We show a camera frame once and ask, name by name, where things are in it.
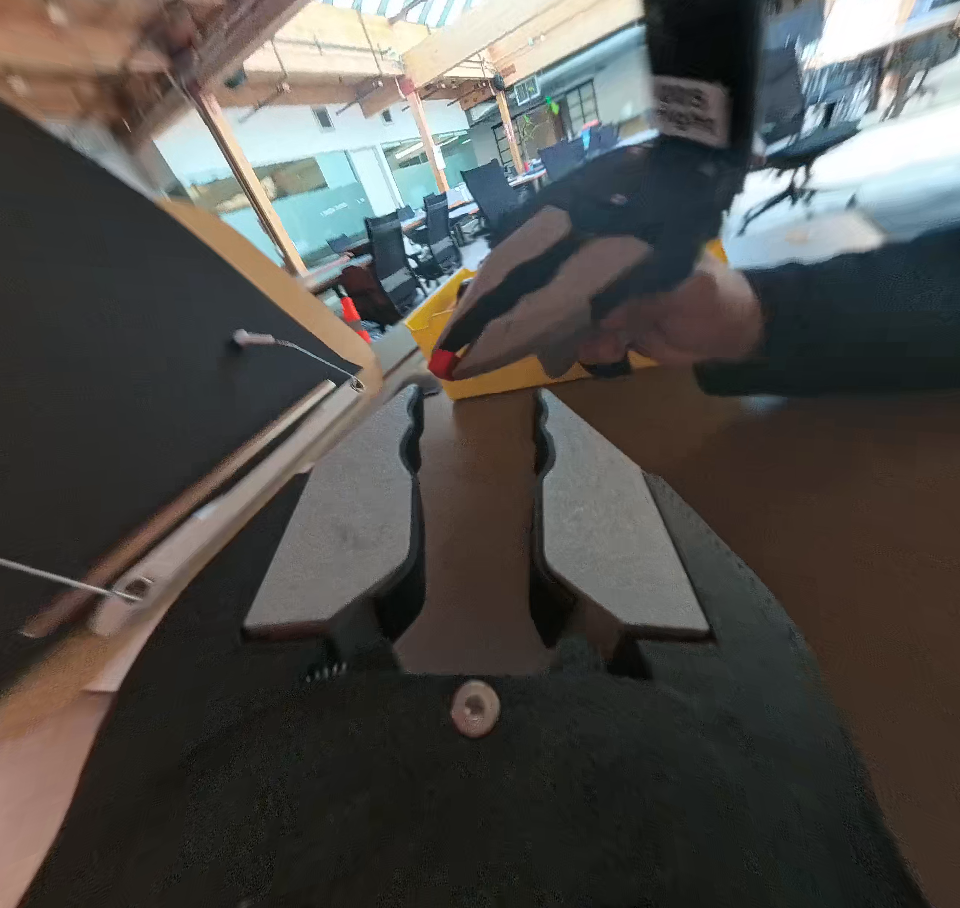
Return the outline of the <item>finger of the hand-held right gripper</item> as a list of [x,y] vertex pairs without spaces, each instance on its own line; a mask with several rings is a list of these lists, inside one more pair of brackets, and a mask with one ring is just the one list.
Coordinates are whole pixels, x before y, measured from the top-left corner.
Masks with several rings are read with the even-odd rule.
[[435,345],[437,360],[518,360],[546,340],[565,296],[547,288],[584,244],[570,213],[547,206],[488,254]]
[[485,295],[452,331],[452,381],[501,371],[541,354],[568,355],[594,324],[594,301],[628,278],[652,253],[635,237],[564,243]]

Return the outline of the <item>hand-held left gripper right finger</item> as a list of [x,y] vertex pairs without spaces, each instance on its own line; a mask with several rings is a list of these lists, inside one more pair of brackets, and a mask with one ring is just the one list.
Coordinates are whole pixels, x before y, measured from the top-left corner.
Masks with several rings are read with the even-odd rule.
[[552,391],[534,410],[530,612],[545,646],[711,636],[644,471]]

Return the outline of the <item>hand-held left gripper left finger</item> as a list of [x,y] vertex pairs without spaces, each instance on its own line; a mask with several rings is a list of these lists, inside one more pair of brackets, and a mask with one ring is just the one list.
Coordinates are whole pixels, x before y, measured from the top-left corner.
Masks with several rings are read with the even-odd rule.
[[246,614],[249,638],[395,642],[417,620],[424,401],[405,386],[316,462]]

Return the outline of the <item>person's right hand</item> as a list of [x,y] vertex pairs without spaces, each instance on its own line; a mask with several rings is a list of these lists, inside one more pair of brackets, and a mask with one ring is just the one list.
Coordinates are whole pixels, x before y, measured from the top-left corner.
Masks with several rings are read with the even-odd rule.
[[748,277],[712,255],[675,290],[633,298],[582,342],[579,361],[611,366],[632,352],[666,367],[738,362],[762,341],[762,303]]

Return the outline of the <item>black office chair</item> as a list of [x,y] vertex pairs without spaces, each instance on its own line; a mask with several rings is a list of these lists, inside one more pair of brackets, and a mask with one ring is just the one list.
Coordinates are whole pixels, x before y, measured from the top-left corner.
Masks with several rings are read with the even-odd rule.
[[486,235],[493,247],[510,228],[521,199],[509,183],[500,162],[491,160],[484,165],[462,172],[462,180],[486,226]]
[[583,138],[577,136],[545,146],[539,152],[539,160],[548,181],[559,182],[586,163],[587,150]]
[[405,317],[417,306],[424,288],[407,255],[400,215],[365,218],[365,228],[374,273],[393,307]]
[[426,248],[442,274],[462,267],[461,248],[456,242],[450,224],[450,206],[447,193],[430,194],[424,200]]

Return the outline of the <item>yellow plastic bin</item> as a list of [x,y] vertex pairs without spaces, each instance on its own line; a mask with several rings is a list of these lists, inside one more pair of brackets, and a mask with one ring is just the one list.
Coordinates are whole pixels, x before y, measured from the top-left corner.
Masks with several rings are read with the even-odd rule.
[[[583,243],[594,239],[613,237],[633,236],[621,234],[611,237],[590,237],[583,235]],[[663,254],[651,242],[645,243],[651,247],[651,254],[626,279],[594,300],[593,325],[581,337],[575,339],[574,349],[569,354],[548,355],[547,357],[542,354],[532,355],[496,372],[462,382],[443,382],[436,378],[442,390],[452,400],[467,400],[548,387],[583,380],[589,376],[603,378],[618,377],[622,374],[630,375],[636,370],[651,367],[653,362],[640,359],[635,352],[631,352],[625,360],[612,365],[582,365],[579,361],[579,350],[582,342],[591,334],[594,327],[621,304],[632,299],[673,291],[691,276],[693,268],[701,261],[703,256],[711,255],[726,261],[726,253],[722,244],[716,240],[695,243],[690,252],[681,252],[678,255]],[[456,272],[451,280],[443,283],[435,293],[427,298],[426,302],[416,308],[405,320],[405,326],[412,335],[427,365],[456,303],[467,290],[488,256],[489,254],[477,269],[464,268]]]

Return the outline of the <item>copper strip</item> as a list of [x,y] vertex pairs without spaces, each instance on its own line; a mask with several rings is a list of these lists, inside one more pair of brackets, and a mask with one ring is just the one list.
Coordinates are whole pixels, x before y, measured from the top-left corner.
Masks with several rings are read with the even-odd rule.
[[261,460],[272,446],[298,427],[335,389],[334,383],[325,381],[297,401],[293,407],[283,411],[276,420],[270,422],[198,482],[177,495],[172,502],[163,506],[106,554],[90,569],[86,580],[72,580],[2,559],[2,566],[6,570],[66,588],[66,591],[58,594],[41,611],[30,615],[18,629],[18,633],[30,639],[49,637],[76,620],[94,597],[139,603],[146,592],[144,587],[135,587],[132,593],[122,589],[124,579],[134,565],[181,527],[196,511],[210,504],[228,483],[238,479],[244,470]]

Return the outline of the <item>dark red chair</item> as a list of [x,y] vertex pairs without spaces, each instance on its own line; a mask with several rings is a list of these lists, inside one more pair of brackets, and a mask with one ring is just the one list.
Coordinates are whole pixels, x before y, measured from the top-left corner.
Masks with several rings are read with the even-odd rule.
[[376,273],[369,266],[344,266],[340,287],[352,300],[361,321],[383,329],[402,322],[402,312],[391,301]]

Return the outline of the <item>black panel with wooden rim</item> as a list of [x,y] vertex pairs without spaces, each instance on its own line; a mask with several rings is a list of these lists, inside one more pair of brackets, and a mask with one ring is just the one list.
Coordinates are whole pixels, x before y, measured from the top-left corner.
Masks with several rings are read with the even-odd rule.
[[[100,566],[373,351],[219,218],[182,215],[2,105],[2,558]],[[238,347],[238,329],[287,347]]]

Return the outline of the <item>white metal bracket bar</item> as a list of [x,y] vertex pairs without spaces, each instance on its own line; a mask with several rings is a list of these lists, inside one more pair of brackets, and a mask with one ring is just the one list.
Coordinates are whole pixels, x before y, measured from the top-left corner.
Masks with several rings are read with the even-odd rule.
[[121,592],[138,589],[136,596],[101,602],[86,622],[90,633],[118,637],[171,604],[295,475],[336,446],[386,395],[385,387],[335,389],[268,457],[138,561],[121,579]]

